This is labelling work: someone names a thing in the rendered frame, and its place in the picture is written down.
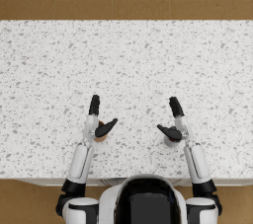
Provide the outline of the grey cup with berry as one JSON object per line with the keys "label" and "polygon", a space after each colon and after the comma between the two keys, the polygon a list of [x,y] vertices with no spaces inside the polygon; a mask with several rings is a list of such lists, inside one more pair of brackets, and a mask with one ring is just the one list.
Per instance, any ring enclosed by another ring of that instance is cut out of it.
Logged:
{"label": "grey cup with berry", "polygon": [[167,146],[176,147],[181,140],[182,134],[175,126],[165,128],[164,142]]}

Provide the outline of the brown cup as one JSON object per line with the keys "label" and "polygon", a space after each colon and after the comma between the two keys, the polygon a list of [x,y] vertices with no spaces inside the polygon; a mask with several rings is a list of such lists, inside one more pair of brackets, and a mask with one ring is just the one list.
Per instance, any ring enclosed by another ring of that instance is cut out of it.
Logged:
{"label": "brown cup", "polygon": [[102,121],[99,121],[99,127],[95,130],[96,142],[103,142],[108,136],[105,132],[104,125],[105,124]]}

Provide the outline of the robot body dark round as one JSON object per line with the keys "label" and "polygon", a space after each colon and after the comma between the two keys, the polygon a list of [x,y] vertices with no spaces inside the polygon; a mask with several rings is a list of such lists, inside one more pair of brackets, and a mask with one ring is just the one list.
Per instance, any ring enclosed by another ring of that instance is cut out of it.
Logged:
{"label": "robot body dark round", "polygon": [[98,224],[188,224],[186,202],[166,179],[136,175],[102,193]]}

